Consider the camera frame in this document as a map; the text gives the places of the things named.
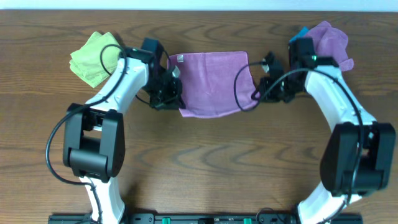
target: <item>tabletop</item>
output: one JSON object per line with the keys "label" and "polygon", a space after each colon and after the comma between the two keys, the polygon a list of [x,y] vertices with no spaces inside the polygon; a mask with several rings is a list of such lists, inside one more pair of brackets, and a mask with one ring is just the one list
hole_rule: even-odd
{"label": "tabletop", "polygon": [[[88,213],[83,187],[55,179],[47,138],[67,107],[91,88],[69,69],[70,54],[94,32],[140,47],[159,39],[169,54],[244,50],[249,61],[275,52],[288,69],[287,42],[303,26],[328,21],[349,37],[354,69],[343,76],[378,121],[398,127],[398,14],[359,12],[0,11],[0,223],[45,223],[53,213]],[[256,82],[264,75],[251,69]],[[290,210],[320,181],[330,129],[316,102],[262,104],[218,119],[182,118],[139,101],[124,117],[120,191],[129,208],[159,213]],[[63,128],[50,158],[62,164]],[[365,223],[398,219],[398,167],[386,190],[352,204]]]}

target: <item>blue cloth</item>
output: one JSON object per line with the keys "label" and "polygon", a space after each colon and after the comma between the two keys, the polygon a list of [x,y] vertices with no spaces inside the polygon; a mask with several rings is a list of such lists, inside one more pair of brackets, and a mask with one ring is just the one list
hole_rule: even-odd
{"label": "blue cloth", "polygon": [[293,38],[291,38],[291,40],[289,41],[289,43],[291,41],[294,41],[297,38],[303,37],[305,34],[307,34],[307,32],[309,32],[310,30],[307,27],[304,27],[297,35],[295,35]]}

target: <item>wooden table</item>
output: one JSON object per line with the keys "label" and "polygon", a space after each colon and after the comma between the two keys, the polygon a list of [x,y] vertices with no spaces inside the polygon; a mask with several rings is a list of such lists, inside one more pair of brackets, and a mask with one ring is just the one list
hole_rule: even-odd
{"label": "wooden table", "polygon": [[[380,122],[398,127],[398,14],[1,11],[0,223],[45,223],[55,212],[91,210],[83,187],[51,176],[44,148],[69,104],[84,103],[99,90],[68,63],[94,31],[112,32],[135,47],[153,37],[170,54],[245,50],[257,61],[272,50],[287,68],[288,40],[324,20],[349,36],[355,68],[344,76],[353,93]],[[251,71],[256,80],[262,75]],[[319,183],[330,137],[322,112],[307,96],[220,119],[186,119],[137,102],[124,126],[123,199],[129,207],[159,213],[289,210]],[[61,175],[76,180],[62,165],[62,145],[63,129],[50,157]],[[396,222],[397,187],[393,166],[387,190],[347,211],[361,212],[366,223]]]}

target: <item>lavender towel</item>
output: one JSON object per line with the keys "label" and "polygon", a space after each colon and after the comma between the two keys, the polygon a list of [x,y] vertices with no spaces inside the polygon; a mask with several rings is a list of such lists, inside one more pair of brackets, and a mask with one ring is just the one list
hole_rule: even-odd
{"label": "lavender towel", "polygon": [[[192,53],[170,57],[180,71],[183,117],[219,118],[239,111],[233,86],[240,68],[248,64],[246,52]],[[255,87],[249,69],[239,75],[236,84],[238,100],[243,108],[256,104],[251,99]]]}
{"label": "lavender towel", "polygon": [[341,71],[354,68],[354,60],[348,58],[346,53],[348,36],[343,31],[333,28],[327,21],[310,29],[304,37],[312,37],[315,53],[319,56],[332,56]]}

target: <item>wood grain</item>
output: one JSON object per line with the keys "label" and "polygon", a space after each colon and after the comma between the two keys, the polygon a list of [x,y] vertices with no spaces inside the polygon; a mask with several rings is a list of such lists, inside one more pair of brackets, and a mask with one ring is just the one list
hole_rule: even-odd
{"label": "wood grain", "polygon": [[[0,11],[0,223],[45,223],[56,212],[89,212],[83,187],[50,175],[44,147],[56,122],[92,89],[69,69],[70,53],[94,31],[128,46],[159,39],[170,54],[245,50],[250,61],[274,51],[287,66],[287,42],[321,21],[348,34],[355,68],[345,80],[381,122],[398,127],[398,14],[347,12]],[[256,80],[261,71],[253,68]],[[261,105],[250,114],[184,119],[140,102],[125,117],[126,159],[120,188],[130,207],[160,213],[254,213],[289,210],[319,183],[330,137],[315,101]],[[63,130],[50,157],[62,166]],[[348,211],[366,223],[398,219],[398,167],[389,188]]]}

